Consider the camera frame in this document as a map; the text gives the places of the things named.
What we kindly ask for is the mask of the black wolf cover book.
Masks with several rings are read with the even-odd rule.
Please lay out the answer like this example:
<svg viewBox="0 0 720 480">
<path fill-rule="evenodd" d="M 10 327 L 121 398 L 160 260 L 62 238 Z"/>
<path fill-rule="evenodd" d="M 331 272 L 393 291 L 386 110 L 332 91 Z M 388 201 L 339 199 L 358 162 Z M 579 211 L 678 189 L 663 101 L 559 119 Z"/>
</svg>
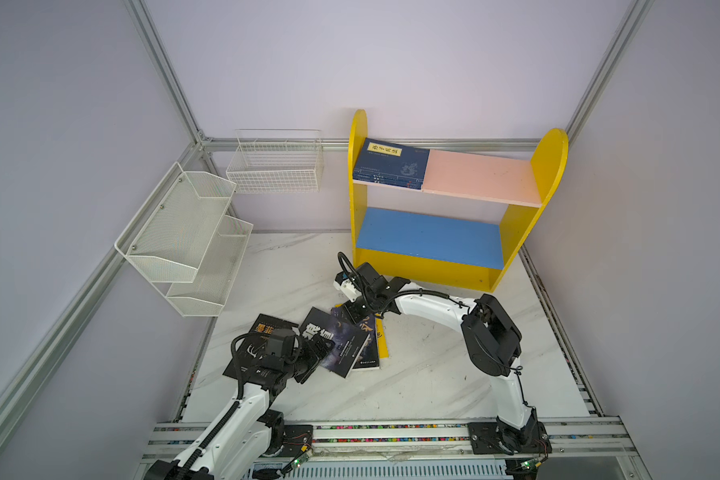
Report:
<svg viewBox="0 0 720 480">
<path fill-rule="evenodd" d="M 327 348 L 320 365 L 347 378 L 362 351 L 370 341 L 370 333 L 349 321 L 312 307 L 299 327 L 300 335 Z"/>
</svg>

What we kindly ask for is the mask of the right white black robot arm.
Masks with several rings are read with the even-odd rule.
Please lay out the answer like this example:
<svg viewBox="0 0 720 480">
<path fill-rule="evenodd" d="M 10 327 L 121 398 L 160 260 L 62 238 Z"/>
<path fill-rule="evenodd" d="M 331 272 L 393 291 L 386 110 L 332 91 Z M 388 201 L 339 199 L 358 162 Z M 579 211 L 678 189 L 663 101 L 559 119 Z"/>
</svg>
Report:
<svg viewBox="0 0 720 480">
<path fill-rule="evenodd" d="M 461 333 L 471 363 L 492 378 L 497 414 L 489 444 L 510 455 L 543 445 L 543 424 L 522 386 L 522 334 L 498 299 L 487 293 L 474 299 L 452 296 L 402 277 L 388 280 L 369 263 L 343 265 L 334 287 L 347 298 L 354 320 L 412 315 Z"/>
</svg>

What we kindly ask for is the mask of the dark blue yellow-edged book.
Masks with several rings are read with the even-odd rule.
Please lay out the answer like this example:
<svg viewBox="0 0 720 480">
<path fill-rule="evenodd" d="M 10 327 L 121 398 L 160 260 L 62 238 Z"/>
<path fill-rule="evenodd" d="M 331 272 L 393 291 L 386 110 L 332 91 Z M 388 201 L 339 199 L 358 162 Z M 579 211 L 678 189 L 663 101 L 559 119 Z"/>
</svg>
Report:
<svg viewBox="0 0 720 480">
<path fill-rule="evenodd" d="M 343 315 L 343 304 L 335 305 L 331 309 L 331 314 L 341 320 L 347 321 Z M 365 322 L 360 325 L 356 325 L 368 334 L 368 340 L 353 366 L 354 370 L 369 371 L 376 370 L 381 367 L 381 360 L 379 358 L 376 343 L 375 319 L 375 317 L 369 316 L 369 318 Z"/>
</svg>

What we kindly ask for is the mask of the navy blue book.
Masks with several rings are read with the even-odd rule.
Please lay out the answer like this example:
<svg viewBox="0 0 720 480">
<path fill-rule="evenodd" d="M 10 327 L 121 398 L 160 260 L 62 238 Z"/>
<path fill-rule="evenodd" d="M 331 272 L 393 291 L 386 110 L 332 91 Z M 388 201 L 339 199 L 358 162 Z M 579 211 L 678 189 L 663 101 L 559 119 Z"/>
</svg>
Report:
<svg viewBox="0 0 720 480">
<path fill-rule="evenodd" d="M 430 151 L 368 138 L 352 176 L 355 181 L 412 190 L 422 188 Z"/>
</svg>

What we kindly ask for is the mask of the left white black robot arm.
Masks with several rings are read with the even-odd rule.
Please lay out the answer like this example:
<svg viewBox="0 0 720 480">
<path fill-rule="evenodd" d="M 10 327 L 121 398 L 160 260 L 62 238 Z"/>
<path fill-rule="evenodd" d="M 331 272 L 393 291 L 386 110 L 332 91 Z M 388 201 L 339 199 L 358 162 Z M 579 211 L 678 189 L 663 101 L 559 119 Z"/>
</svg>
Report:
<svg viewBox="0 0 720 480">
<path fill-rule="evenodd" d="M 240 479 L 262 455 L 282 448 L 282 414 L 271 409 L 289 380 L 303 384 L 334 342 L 292 329 L 246 332 L 230 345 L 237 390 L 202 434 L 171 461 L 157 460 L 147 479 Z"/>
</svg>

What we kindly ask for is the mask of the yellow children's book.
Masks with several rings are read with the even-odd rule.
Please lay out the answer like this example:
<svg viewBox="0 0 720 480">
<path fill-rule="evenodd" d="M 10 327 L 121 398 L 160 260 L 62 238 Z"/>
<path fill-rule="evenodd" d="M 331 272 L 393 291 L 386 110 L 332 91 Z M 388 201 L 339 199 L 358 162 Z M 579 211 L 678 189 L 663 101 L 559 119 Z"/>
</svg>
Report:
<svg viewBox="0 0 720 480">
<path fill-rule="evenodd" d="M 377 316 L 375 319 L 376 326 L 376 343 L 378 348 L 378 354 L 380 359 L 386 359 L 389 357 L 388 344 L 386 334 L 384 330 L 383 320 Z"/>
</svg>

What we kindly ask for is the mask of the black antler cover book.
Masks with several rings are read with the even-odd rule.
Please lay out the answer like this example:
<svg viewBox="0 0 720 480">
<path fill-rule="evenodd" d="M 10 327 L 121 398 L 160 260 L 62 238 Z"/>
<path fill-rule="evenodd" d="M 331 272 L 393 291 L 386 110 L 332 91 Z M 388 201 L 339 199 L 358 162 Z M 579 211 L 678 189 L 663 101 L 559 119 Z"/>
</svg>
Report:
<svg viewBox="0 0 720 480">
<path fill-rule="evenodd" d="M 258 364 L 258 359 L 265 353 L 269 336 L 278 329 L 294 330 L 297 325 L 266 314 L 259 314 L 251 325 L 250 335 L 230 344 L 230 351 L 238 361 L 241 373 L 251 383 L 261 383 L 274 371 Z"/>
</svg>

